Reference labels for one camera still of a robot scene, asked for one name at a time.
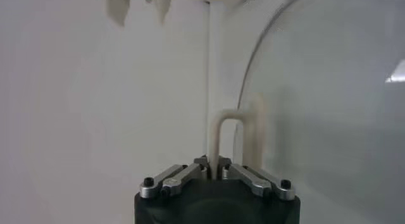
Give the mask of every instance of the screw head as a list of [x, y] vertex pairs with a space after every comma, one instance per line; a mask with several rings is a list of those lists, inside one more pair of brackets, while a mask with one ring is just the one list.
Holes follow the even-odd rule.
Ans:
[[154, 179], [152, 177], [146, 177], [144, 179], [144, 186], [145, 187], [152, 187], [154, 185]]
[[290, 180], [282, 180], [281, 181], [281, 188], [282, 189], [291, 189], [291, 181]]

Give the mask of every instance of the metal bracket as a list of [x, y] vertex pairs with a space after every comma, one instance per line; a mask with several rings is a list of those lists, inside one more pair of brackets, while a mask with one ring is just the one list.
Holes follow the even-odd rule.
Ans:
[[238, 164], [231, 164], [228, 169], [227, 179], [239, 179], [252, 190], [252, 193], [267, 198], [271, 193], [271, 183], [257, 177]]
[[139, 194], [142, 198], [156, 197], [162, 188], [163, 180], [172, 177], [183, 170], [182, 165], [173, 165], [169, 169], [155, 176], [154, 178], [146, 178], [139, 186]]
[[167, 198], [182, 193], [182, 187], [188, 181], [190, 181], [193, 178], [197, 179], [204, 178], [203, 175], [204, 169], [206, 173], [206, 167], [203, 167], [198, 163], [192, 163], [190, 166], [182, 170], [180, 173], [176, 174], [174, 177], [165, 179], [163, 181], [161, 195]]
[[292, 201], [296, 197], [296, 189], [291, 184], [290, 180], [280, 180], [269, 173], [265, 172], [262, 169], [253, 170], [252, 168], [248, 168], [248, 170], [257, 175], [260, 178], [263, 178], [271, 183], [273, 186], [273, 191], [276, 193], [277, 197], [283, 201]]

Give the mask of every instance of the white backdrop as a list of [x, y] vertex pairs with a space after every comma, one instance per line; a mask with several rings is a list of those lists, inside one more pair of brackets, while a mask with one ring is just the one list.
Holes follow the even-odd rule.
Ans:
[[208, 5], [0, 0], [0, 223], [133, 223], [142, 179], [205, 151]]

